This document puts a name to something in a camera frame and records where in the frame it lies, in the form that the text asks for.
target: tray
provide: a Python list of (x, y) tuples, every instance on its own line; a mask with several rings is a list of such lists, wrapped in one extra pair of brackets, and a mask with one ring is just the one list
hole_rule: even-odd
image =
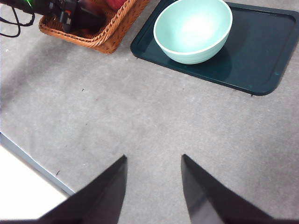
[(253, 95), (275, 90), (297, 44), (298, 12), (228, 3), (233, 25), (224, 47), (206, 62), (185, 65), (166, 56), (153, 36), (158, 15), (171, 3), (161, 0), (133, 40), (136, 57)]

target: black cable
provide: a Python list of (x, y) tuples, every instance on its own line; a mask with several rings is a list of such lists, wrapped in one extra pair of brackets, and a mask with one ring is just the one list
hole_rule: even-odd
[(16, 25), (18, 26), (18, 33), (16, 35), (7, 35), (7, 34), (3, 34), (3, 33), (0, 33), (1, 36), (6, 36), (6, 37), (18, 37), (21, 33), (21, 26), (20, 26), (20, 23), (19, 23), (19, 18), (18, 18), (18, 15), (15, 11), (15, 9), (13, 7), (11, 7), (13, 12), (14, 12), (14, 16), (15, 16), (15, 20), (16, 20)]
[(29, 27), (29, 26), (33, 25), (34, 19), (36, 17), (34, 13), (32, 13), (31, 15), (32, 15), (31, 20), (26, 24), (22, 24), (22, 23), (18, 24), (18, 23), (15, 23), (15, 22), (10, 22), (6, 19), (3, 19), (2, 17), (0, 17), (0, 22), (4, 22), (4, 23), (7, 23), (7, 24), (12, 24), (12, 25), (20, 25), (21, 27)]

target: gray mat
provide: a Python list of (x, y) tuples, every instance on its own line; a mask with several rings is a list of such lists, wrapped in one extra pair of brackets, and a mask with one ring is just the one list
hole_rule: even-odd
[[(299, 11), (297, 0), (233, 2)], [(190, 222), (183, 153), (270, 215), (299, 218), (298, 47), (278, 88), (251, 97), (136, 59), (130, 43), (157, 3), (111, 55), (40, 33), (40, 17), (1, 38), (1, 131), (74, 191), (126, 154), (120, 224)]]

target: bowl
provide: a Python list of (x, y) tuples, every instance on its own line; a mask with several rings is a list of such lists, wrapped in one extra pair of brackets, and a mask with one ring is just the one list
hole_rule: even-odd
[(172, 60), (197, 64), (220, 51), (232, 22), (232, 12), (223, 0), (178, 0), (158, 16), (154, 38)]

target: wicker basket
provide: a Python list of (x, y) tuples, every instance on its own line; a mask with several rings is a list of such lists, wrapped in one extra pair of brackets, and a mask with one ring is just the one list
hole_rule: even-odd
[(54, 16), (49, 15), (40, 19), (40, 31), (84, 47), (111, 54), (116, 50), (128, 29), (150, 0), (127, 0), (117, 12), (110, 9), (104, 0), (93, 1), (102, 8), (107, 17), (105, 26), (97, 33), (86, 34), (82, 31), (71, 34), (65, 33), (62, 30), (62, 24)]

